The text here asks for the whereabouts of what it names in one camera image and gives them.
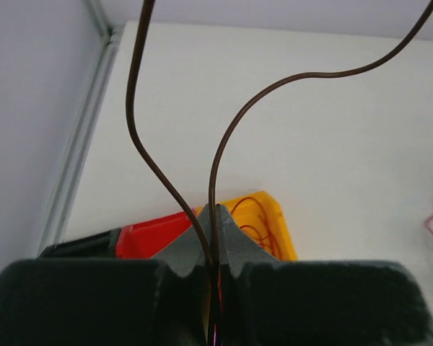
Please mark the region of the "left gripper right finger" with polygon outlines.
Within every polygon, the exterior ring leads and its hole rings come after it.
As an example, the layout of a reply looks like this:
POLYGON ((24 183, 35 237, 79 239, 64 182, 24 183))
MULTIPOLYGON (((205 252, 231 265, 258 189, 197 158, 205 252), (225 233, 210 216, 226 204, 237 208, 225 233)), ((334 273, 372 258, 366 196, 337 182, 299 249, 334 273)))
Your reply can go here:
POLYGON ((281 261, 216 211, 222 284, 218 345, 433 345, 415 277, 381 260, 281 261))

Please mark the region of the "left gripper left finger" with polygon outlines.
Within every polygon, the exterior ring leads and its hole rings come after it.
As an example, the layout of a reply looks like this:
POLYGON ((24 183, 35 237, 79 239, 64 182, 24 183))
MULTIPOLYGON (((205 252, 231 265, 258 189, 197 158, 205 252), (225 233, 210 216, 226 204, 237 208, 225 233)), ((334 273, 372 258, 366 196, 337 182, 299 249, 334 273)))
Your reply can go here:
POLYGON ((23 259, 0 272, 0 345, 205 345, 208 293, 193 229, 151 259, 23 259))

